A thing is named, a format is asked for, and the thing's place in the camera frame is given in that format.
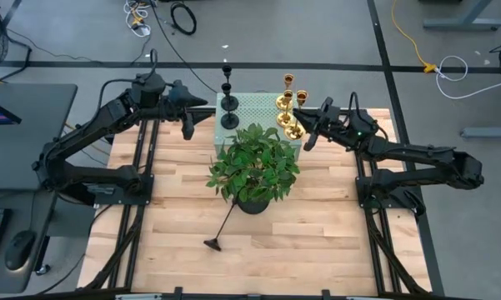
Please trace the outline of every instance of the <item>gray floor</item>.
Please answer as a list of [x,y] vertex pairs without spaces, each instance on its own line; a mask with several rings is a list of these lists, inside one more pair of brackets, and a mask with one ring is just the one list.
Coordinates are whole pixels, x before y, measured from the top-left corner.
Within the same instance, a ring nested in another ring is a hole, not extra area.
[[[396,17],[417,40],[420,52],[430,63],[438,64],[447,55],[459,55],[471,66],[497,67],[496,55],[488,54],[488,50],[501,44],[501,28],[497,32],[431,32],[422,28],[423,18],[453,16],[471,2],[463,1],[456,6],[399,0]],[[143,40],[125,27],[122,5],[123,1],[110,0],[23,2],[10,28],[54,53],[129,62],[138,55]],[[189,62],[226,59],[250,63],[381,63],[365,1],[204,0],[188,2],[188,5],[198,18],[197,33],[192,37],[176,33],[170,38]],[[418,66],[413,46],[393,27],[391,5],[391,0],[376,0],[391,64]],[[2,6],[7,10],[8,2]],[[158,11],[167,17],[168,5],[163,4]],[[501,18],[501,0],[493,2],[482,17]],[[178,62],[178,57],[164,42],[152,14],[147,22],[153,28],[153,38],[147,49],[155,47],[161,61]],[[11,46],[7,60],[21,59],[23,51]],[[55,58],[38,50],[33,53],[35,61],[68,59]],[[10,68],[0,67],[0,75],[9,71]],[[78,95],[69,122],[83,123],[92,116],[103,82],[131,78],[135,73],[146,71],[33,67],[10,82],[76,83]],[[158,71],[168,81],[181,78],[193,93],[213,103],[215,95],[188,70]],[[216,89],[223,82],[220,70],[198,69],[196,72]],[[344,106],[349,93],[355,90],[363,107],[391,107],[382,72],[233,70],[233,89],[237,92],[281,91],[282,75],[286,72],[296,76],[296,88],[309,91],[309,106],[318,106],[327,96]],[[395,73],[394,78],[412,143],[456,146],[484,165],[486,183],[477,190],[423,188],[445,293],[456,297],[501,299],[501,141],[463,140],[458,135],[459,130],[467,126],[501,126],[501,87],[453,101],[439,93],[433,74]],[[444,82],[443,88],[449,94],[462,95],[499,82],[501,75],[470,75],[464,82]],[[104,101],[117,96],[125,87],[125,84],[108,87]],[[108,150],[106,145],[99,146]],[[98,152],[87,151],[96,159],[107,161]],[[99,165],[82,153],[73,158],[73,163]],[[68,210],[63,205],[60,207],[62,211]],[[79,210],[75,214],[87,220],[92,218],[93,211]],[[33,276],[25,293],[35,293],[56,282],[82,255],[86,241],[87,237],[52,240],[47,263],[54,269],[43,277]],[[65,256],[58,255],[63,249],[66,249]],[[73,290],[78,271],[55,291]]]

